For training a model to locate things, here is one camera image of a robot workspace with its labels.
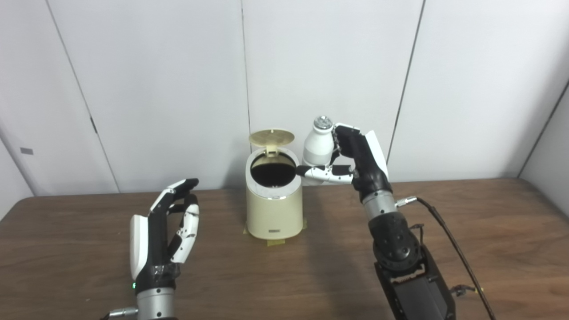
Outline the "white and black right hand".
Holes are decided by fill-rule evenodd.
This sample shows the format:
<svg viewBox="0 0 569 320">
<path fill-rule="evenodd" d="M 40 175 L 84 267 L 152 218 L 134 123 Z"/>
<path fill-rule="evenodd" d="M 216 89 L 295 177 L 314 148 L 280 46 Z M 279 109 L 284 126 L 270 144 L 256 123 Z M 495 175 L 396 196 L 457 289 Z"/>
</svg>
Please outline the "white and black right hand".
<svg viewBox="0 0 569 320">
<path fill-rule="evenodd" d="M 362 134 L 350 125 L 337 123 L 331 130 L 333 152 L 327 165 L 299 165 L 297 176 L 332 184 L 351 184 L 360 200 L 380 191 L 392 192 L 387 164 L 374 131 Z"/>
</svg>

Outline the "white and black left hand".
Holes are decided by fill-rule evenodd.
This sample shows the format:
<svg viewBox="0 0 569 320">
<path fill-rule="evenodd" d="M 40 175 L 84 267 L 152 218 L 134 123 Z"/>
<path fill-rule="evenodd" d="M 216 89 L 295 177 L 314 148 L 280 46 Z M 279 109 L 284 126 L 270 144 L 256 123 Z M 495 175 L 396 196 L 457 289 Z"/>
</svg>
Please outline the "white and black left hand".
<svg viewBox="0 0 569 320">
<path fill-rule="evenodd" d="M 180 266 L 196 241 L 200 207 L 192 190 L 199 179 L 180 180 L 165 187 L 147 215 L 130 219 L 130 271 L 135 294 L 176 288 Z"/>
</svg>

